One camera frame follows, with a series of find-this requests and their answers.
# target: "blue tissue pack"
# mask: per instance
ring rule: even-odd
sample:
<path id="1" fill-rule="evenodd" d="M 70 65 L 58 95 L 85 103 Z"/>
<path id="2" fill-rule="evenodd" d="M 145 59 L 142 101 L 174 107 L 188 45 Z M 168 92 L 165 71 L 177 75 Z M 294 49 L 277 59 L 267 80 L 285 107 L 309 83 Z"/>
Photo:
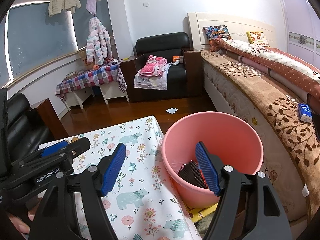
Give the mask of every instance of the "blue tissue pack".
<path id="1" fill-rule="evenodd" d="M 310 108 L 306 104 L 298 104 L 298 115 L 299 115 L 299 120 L 302 122 L 312 121 Z"/>

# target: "plastic bucket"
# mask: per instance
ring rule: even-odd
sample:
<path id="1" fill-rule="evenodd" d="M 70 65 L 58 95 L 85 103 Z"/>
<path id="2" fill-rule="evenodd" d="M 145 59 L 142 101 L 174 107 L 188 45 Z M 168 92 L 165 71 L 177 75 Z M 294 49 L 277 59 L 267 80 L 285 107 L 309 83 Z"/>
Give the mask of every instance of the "plastic bucket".
<path id="1" fill-rule="evenodd" d="M 243 120 L 220 112 L 202 112 L 182 118 L 165 134 L 162 157 L 183 202 L 189 207 L 206 208 L 219 201 L 210 190 L 193 186 L 178 176 L 184 163 L 196 161 L 195 149 L 199 141 L 225 165 L 241 173 L 255 174 L 262 165 L 261 140 Z"/>

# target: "black leather sofa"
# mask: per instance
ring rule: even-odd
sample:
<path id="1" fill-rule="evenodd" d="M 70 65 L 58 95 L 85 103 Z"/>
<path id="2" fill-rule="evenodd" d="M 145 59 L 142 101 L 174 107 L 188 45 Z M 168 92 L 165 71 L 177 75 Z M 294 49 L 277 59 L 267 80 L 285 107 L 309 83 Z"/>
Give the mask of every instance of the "black leather sofa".
<path id="1" fill-rule="evenodd" d="M 202 93 L 201 52 L 190 48 L 186 33 L 169 33 L 141 38 L 135 45 L 137 58 L 130 58 L 120 67 L 127 84 L 130 102 L 164 100 L 199 96 Z M 134 88 L 134 77 L 150 55 L 164 57 L 170 63 L 173 56 L 183 56 L 184 62 L 172 65 L 168 71 L 167 90 Z"/>
<path id="2" fill-rule="evenodd" d="M 17 93 L 8 100 L 8 149 L 11 162 L 53 140 L 49 128 L 37 112 L 31 110 L 25 95 Z"/>

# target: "silver screw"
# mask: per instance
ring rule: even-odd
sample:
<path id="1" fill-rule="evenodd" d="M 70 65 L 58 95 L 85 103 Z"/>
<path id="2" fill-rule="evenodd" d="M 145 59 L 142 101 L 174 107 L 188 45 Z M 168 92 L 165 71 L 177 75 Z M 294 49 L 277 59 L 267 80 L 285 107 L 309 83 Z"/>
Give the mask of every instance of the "silver screw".
<path id="1" fill-rule="evenodd" d="M 56 174 L 56 177 L 57 177 L 58 179 L 62 178 L 62 177 L 63 177 L 63 172 L 58 172 L 58 173 Z"/>
<path id="2" fill-rule="evenodd" d="M 228 171 L 228 172 L 231 172 L 231 171 L 233 171 L 233 167 L 230 166 L 230 165 L 226 165 L 226 166 L 224 166 L 224 170 Z"/>
<path id="3" fill-rule="evenodd" d="M 266 174 L 265 174 L 263 171 L 259 171 L 259 172 L 258 172 L 258 176 L 259 176 L 260 178 L 264 178 L 264 177 L 266 176 Z"/>
<path id="4" fill-rule="evenodd" d="M 91 165 L 89 168 L 88 168 L 88 171 L 90 172 L 95 172 L 97 170 L 97 166 L 94 166 L 94 165 Z"/>

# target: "hanging jacket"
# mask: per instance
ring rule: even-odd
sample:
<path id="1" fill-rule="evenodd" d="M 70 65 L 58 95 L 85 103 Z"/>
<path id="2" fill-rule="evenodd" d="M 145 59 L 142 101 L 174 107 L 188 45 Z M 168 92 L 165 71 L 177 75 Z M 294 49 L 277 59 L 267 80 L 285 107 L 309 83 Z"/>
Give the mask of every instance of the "hanging jacket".
<path id="1" fill-rule="evenodd" d="M 79 0 L 50 0 L 49 17 L 61 13 L 62 10 L 71 11 L 73 14 L 76 11 L 76 7 L 81 8 Z"/>
<path id="2" fill-rule="evenodd" d="M 87 39 L 87 62 L 102 65 L 104 59 L 112 60 L 110 36 L 97 17 L 89 21 L 89 37 Z"/>

